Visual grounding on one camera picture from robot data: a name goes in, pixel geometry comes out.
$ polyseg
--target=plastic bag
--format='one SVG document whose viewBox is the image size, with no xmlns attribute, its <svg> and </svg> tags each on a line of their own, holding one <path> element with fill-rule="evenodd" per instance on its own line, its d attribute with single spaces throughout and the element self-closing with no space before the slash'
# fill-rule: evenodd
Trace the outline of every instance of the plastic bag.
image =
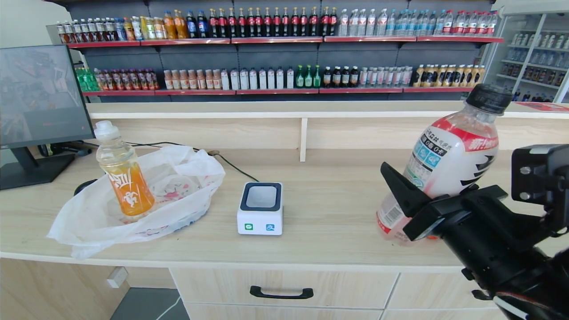
<svg viewBox="0 0 569 320">
<path fill-rule="evenodd" d="M 125 224 L 117 197 L 104 175 L 61 208 L 49 238 L 72 245 L 85 259 L 115 243 L 154 240 L 186 227 L 207 212 L 223 182 L 221 164 L 204 150 L 168 146 L 138 158 L 156 204 L 140 220 Z"/>
</svg>

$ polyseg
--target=screw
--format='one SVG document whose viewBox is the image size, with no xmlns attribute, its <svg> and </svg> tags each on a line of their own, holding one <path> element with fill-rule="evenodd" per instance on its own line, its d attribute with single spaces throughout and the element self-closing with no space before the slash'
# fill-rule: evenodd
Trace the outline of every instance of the screw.
<svg viewBox="0 0 569 320">
<path fill-rule="evenodd" d="M 531 173 L 531 169 L 530 167 L 521 167 L 519 168 L 519 172 L 521 174 L 530 174 Z"/>
</svg>

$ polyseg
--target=computer monitor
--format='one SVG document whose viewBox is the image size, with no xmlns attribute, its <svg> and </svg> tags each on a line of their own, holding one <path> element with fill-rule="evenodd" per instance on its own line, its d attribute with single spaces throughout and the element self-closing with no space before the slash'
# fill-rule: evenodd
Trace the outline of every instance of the computer monitor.
<svg viewBox="0 0 569 320">
<path fill-rule="evenodd" d="M 93 138 L 67 46 L 0 49 L 0 190 L 52 182 L 74 154 L 34 159 L 28 146 Z"/>
</svg>

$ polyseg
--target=monitor screen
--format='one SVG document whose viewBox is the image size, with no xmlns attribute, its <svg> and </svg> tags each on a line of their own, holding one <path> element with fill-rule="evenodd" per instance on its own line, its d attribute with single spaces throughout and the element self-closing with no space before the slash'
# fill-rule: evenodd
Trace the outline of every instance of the monitor screen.
<svg viewBox="0 0 569 320">
<path fill-rule="evenodd" d="M 93 138 L 67 46 L 0 49 L 0 146 Z"/>
</svg>

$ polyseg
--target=monitor stand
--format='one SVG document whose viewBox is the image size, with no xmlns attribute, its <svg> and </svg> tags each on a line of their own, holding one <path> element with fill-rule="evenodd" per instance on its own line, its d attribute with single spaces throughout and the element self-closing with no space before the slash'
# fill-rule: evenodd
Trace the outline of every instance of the monitor stand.
<svg viewBox="0 0 569 320">
<path fill-rule="evenodd" d="M 0 190 L 52 182 L 75 159 L 74 154 L 34 159 L 27 147 L 11 150 L 18 162 L 0 168 Z"/>
</svg>

